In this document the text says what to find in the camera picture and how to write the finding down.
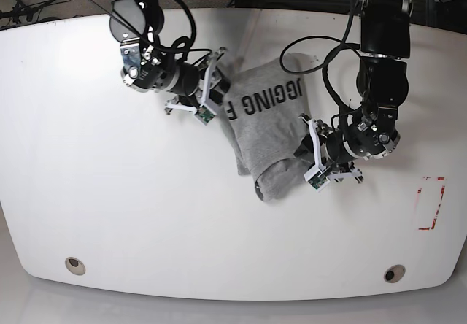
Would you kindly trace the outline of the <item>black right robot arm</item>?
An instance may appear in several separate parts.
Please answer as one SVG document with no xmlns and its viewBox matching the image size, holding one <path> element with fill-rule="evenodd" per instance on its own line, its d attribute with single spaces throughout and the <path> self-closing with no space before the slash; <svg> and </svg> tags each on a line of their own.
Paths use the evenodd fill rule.
<svg viewBox="0 0 467 324">
<path fill-rule="evenodd" d="M 165 103 L 167 114 L 188 112 L 207 124 L 220 113 L 223 96 L 230 88 L 218 65 L 226 49 L 196 48 L 192 12 L 183 0 L 172 1 L 186 14 L 190 33 L 165 46 L 159 37 L 165 22 L 159 0 L 112 0 L 109 29 L 120 44 L 121 77 L 126 86 L 142 93 L 173 94 Z"/>
</svg>

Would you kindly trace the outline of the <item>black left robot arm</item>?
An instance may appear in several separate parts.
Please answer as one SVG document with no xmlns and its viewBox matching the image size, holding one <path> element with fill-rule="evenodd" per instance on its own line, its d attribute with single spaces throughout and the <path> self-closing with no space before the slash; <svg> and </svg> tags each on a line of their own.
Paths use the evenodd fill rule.
<svg viewBox="0 0 467 324">
<path fill-rule="evenodd" d="M 349 15 L 360 10 L 360 44 L 347 41 L 349 31 L 318 67 L 328 94 L 339 108 L 336 128 L 319 124 L 318 144 L 325 147 L 328 169 L 351 166 L 359 158 L 380 159 L 391 154 L 400 140 L 395 128 L 398 108 L 409 93 L 406 77 L 411 52 L 409 25 L 413 0 L 350 0 Z M 353 109 L 339 97 L 328 78 L 331 61 L 343 50 L 360 59 L 356 86 L 361 96 Z"/>
</svg>

